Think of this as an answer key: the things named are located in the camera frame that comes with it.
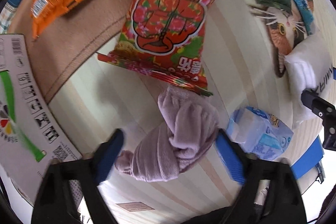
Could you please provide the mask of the blue tube packet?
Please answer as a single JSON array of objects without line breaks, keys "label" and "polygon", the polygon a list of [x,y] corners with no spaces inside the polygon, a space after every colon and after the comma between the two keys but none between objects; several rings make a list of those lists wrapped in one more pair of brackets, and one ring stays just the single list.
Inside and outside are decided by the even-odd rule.
[{"label": "blue tube packet", "polygon": [[306,0],[294,0],[294,2],[303,19],[307,35],[314,34],[315,33],[314,17],[311,12],[311,9],[309,8],[308,2]]}]

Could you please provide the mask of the light blue tissue pack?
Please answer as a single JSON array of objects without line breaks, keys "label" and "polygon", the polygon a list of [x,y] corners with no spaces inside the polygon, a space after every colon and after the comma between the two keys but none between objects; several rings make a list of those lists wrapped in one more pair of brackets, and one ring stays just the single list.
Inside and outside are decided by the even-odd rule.
[{"label": "light blue tissue pack", "polygon": [[227,134],[244,152],[268,161],[280,157],[293,138],[293,131],[280,119],[251,106],[234,111]]}]

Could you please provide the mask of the white soft pillow pack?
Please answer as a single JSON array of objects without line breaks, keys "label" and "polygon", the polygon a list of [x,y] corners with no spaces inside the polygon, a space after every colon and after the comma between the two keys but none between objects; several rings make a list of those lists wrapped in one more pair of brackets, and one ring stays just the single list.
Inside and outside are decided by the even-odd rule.
[{"label": "white soft pillow pack", "polygon": [[315,117],[310,109],[303,105],[301,94],[308,90],[316,92],[326,99],[333,80],[333,61],[320,31],[307,36],[284,57],[288,72],[291,102],[293,106],[293,124],[299,125]]}]

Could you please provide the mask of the red floral snack packet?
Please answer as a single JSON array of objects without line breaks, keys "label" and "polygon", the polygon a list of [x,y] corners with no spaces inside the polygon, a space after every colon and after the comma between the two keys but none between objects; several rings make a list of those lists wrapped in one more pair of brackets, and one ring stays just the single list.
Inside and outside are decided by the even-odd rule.
[{"label": "red floral snack packet", "polygon": [[98,60],[210,96],[202,52],[215,0],[132,0],[114,49]]}]

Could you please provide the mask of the open cardboard box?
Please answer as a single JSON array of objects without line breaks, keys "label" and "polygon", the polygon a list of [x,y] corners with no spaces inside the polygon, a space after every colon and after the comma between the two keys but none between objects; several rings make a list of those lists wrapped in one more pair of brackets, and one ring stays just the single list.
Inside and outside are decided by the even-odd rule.
[{"label": "open cardboard box", "polygon": [[25,37],[1,35],[1,166],[22,196],[34,203],[52,159],[81,153],[60,128],[31,71]]}]

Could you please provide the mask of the blue folder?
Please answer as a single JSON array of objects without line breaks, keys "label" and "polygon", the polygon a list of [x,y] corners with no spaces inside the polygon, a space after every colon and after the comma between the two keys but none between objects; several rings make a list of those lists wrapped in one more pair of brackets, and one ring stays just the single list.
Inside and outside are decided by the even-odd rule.
[{"label": "blue folder", "polygon": [[315,141],[306,150],[306,152],[292,165],[291,169],[298,180],[307,174],[311,169],[316,169],[318,175],[317,178],[322,184],[325,179],[325,173],[323,166],[320,163],[324,156],[321,140],[316,137]]}]

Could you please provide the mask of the purple fluffy cloth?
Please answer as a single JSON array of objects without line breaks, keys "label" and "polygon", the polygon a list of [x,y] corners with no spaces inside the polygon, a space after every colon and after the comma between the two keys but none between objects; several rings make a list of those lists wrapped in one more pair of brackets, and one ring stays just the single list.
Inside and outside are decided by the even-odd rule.
[{"label": "purple fluffy cloth", "polygon": [[159,95],[158,108],[164,121],[114,164],[139,181],[176,179],[206,154],[218,134],[216,108],[194,92],[170,85]]}]

